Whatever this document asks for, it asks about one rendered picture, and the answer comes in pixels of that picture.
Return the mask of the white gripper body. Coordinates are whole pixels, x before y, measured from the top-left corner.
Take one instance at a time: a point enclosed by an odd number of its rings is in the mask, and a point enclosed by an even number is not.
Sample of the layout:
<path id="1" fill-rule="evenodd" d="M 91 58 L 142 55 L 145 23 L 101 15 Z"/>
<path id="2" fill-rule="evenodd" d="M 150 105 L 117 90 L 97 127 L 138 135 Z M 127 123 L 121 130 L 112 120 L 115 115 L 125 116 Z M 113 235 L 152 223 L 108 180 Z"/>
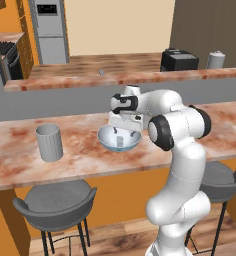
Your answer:
<path id="1" fill-rule="evenodd" d="M 143 130 L 142 114 L 114 114 L 109 112 L 108 124 L 115 128 L 121 128 L 131 131 Z"/>

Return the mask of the grey bar stool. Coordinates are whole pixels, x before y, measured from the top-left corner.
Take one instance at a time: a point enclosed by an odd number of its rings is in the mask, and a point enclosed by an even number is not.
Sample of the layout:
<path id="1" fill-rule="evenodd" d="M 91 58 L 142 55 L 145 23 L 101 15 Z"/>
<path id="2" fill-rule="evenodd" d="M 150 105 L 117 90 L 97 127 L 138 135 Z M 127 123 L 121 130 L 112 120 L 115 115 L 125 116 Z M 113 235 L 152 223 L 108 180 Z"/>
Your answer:
<path id="1" fill-rule="evenodd" d="M 14 198 L 12 203 L 28 223 L 41 232 L 44 256 L 49 256 L 47 244 L 55 253 L 51 233 L 74 226 L 79 232 L 83 254 L 88 256 L 86 247 L 90 246 L 90 237 L 87 216 L 96 191 L 85 180 L 38 185 L 27 193 L 24 200 Z"/>
<path id="2" fill-rule="evenodd" d="M 218 161 L 207 162 L 200 190 L 209 197 L 211 203 L 222 204 L 214 243 L 212 248 L 208 250 L 211 256 L 214 256 L 228 201 L 236 194 L 236 171 L 233 172 L 231 168 Z M 192 229 L 188 231 L 184 244 L 188 245 L 189 241 L 192 242 L 195 249 L 194 255 L 207 253 L 207 250 L 202 252 L 197 249 L 191 233 Z"/>

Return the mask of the stainless steel fridge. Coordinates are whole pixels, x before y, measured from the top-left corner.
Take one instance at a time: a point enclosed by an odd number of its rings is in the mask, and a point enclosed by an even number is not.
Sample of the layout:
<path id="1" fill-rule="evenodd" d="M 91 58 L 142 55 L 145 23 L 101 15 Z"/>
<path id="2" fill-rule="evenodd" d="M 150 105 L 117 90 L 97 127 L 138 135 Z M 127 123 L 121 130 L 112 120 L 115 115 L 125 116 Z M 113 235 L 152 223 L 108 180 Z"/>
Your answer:
<path id="1" fill-rule="evenodd" d="M 66 64 L 68 41 L 63 0 L 29 0 L 39 62 Z"/>

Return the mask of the orange kitchen cupboards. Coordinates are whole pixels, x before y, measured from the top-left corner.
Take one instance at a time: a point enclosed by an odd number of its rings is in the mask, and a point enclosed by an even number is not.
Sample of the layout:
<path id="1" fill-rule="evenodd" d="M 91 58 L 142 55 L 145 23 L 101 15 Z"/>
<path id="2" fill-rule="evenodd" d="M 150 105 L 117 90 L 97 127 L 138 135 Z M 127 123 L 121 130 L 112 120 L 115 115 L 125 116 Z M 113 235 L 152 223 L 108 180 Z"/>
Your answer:
<path id="1" fill-rule="evenodd" d="M 22 36 L 16 42 L 23 78 L 39 63 L 29 0 L 0 0 L 0 34 Z"/>

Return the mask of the grey ribbed glass cup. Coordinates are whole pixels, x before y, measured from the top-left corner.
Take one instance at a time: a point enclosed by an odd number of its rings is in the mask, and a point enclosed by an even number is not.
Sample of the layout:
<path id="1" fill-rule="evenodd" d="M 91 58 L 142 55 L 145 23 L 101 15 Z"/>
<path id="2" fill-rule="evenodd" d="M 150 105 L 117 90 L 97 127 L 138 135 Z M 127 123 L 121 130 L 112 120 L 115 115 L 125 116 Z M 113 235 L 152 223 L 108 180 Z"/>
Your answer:
<path id="1" fill-rule="evenodd" d="M 37 127 L 35 133 L 43 161 L 55 162 L 63 157 L 61 132 L 57 124 L 42 124 Z"/>

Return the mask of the black coffee machine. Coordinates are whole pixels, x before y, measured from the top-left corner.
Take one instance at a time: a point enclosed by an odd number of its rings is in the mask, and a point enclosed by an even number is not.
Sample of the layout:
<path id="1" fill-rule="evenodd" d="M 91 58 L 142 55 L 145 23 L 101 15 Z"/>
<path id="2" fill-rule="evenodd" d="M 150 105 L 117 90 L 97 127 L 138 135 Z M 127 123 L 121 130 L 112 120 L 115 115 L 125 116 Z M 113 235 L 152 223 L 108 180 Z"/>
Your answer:
<path id="1" fill-rule="evenodd" d="M 199 58 L 176 48 L 168 48 L 162 53 L 160 71 L 197 70 Z"/>

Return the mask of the grey canister with lid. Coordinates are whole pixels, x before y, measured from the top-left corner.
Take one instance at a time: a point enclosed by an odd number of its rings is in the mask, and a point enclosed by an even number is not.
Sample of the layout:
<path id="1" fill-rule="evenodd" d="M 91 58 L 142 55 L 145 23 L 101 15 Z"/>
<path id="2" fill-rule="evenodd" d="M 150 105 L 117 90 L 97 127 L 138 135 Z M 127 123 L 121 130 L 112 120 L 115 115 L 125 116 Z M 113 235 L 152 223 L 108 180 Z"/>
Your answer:
<path id="1" fill-rule="evenodd" d="M 221 51 L 211 52 L 208 56 L 207 69 L 220 69 L 224 65 L 226 55 Z"/>

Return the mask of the pale blue ice bowl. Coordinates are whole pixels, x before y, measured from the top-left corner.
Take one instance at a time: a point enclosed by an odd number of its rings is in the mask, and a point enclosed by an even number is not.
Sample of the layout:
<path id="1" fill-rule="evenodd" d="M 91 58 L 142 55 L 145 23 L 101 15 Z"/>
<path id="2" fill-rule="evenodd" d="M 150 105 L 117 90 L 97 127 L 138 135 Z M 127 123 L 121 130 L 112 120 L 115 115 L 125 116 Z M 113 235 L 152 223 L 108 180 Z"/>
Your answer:
<path id="1" fill-rule="evenodd" d="M 99 142 L 108 150 L 114 152 L 124 152 L 133 149 L 141 140 L 141 133 L 136 131 L 133 137 L 130 136 L 131 130 L 117 128 L 114 132 L 113 127 L 105 125 L 98 131 Z M 116 137 L 122 136 L 124 139 L 123 147 L 117 147 Z"/>

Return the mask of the black oven range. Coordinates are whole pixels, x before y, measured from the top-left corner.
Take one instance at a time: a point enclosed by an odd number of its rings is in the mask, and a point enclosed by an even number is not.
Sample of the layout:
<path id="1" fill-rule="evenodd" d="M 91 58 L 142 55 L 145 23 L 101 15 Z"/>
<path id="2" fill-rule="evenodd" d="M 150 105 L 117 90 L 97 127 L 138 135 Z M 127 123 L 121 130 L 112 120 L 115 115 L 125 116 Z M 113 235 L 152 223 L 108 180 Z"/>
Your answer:
<path id="1" fill-rule="evenodd" d="M 20 54 L 14 42 L 0 42 L 0 54 L 9 80 L 22 80 L 23 73 L 20 64 Z"/>

